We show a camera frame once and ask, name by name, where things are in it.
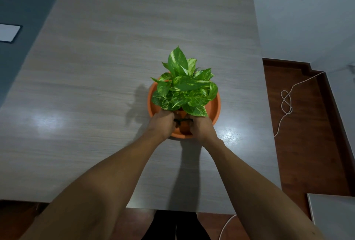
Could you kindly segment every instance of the brown floor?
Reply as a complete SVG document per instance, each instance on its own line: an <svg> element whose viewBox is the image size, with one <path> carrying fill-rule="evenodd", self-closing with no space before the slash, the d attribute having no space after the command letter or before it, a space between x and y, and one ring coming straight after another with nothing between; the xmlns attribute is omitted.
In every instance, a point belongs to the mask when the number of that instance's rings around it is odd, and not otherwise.
<svg viewBox="0 0 355 240"><path fill-rule="evenodd" d="M281 90L290 90L293 84L309 77L303 76L298 69L264 68L272 125L276 131L283 116ZM306 193L349 196L350 191L317 81L312 79L297 85L291 97L293 113L284 118L275 138L282 190L310 216ZM36 207L35 203L24 202L0 204L0 240L18 239L32 223ZM198 213L212 240L218 239L229 217ZM152 218L152 210L127 208L119 218L111 240L141 239ZM234 218L222 239L249 238L239 219Z"/></svg>

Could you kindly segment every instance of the pothos plant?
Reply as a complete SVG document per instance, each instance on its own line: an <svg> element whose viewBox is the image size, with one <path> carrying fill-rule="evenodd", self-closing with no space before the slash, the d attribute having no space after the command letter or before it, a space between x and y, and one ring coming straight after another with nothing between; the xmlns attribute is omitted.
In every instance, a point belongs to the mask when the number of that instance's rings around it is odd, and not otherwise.
<svg viewBox="0 0 355 240"><path fill-rule="evenodd" d="M218 87L210 79L211 68L198 70L196 59L186 59L179 47L174 49L163 66L170 71L162 74L153 93L152 103L165 110L179 110L193 116L208 116L205 105L215 99Z"/></svg>

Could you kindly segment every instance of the gray wood grain table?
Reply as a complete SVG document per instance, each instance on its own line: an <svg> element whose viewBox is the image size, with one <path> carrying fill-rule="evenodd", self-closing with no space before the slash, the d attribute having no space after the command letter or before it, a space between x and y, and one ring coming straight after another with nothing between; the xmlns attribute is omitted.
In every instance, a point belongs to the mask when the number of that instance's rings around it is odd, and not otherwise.
<svg viewBox="0 0 355 240"><path fill-rule="evenodd" d="M0 109L0 199L50 202L137 138L177 45L212 67L219 137L280 187L253 0L57 0ZM234 213L194 140L156 149L128 207Z"/></svg>

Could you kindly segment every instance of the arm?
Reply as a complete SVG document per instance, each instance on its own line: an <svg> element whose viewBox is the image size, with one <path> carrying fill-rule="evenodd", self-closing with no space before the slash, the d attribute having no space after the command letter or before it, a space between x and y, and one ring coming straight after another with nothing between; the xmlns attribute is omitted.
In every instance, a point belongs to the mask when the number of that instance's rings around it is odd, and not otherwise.
<svg viewBox="0 0 355 240"><path fill-rule="evenodd" d="M109 239L155 148L175 129L161 110L134 143L93 166L60 193L21 240Z"/></svg>
<svg viewBox="0 0 355 240"><path fill-rule="evenodd" d="M232 205L250 239L324 239L319 229L277 186L218 139L207 117L194 117L191 132L213 158Z"/></svg>

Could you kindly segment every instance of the black pants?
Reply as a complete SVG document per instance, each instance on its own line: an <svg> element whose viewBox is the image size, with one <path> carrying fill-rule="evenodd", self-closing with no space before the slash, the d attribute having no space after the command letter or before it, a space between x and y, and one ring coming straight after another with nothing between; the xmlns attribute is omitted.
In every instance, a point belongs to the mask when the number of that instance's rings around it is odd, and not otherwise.
<svg viewBox="0 0 355 240"><path fill-rule="evenodd" d="M211 240L194 212L157 210L152 224L142 240L199 239Z"/></svg>

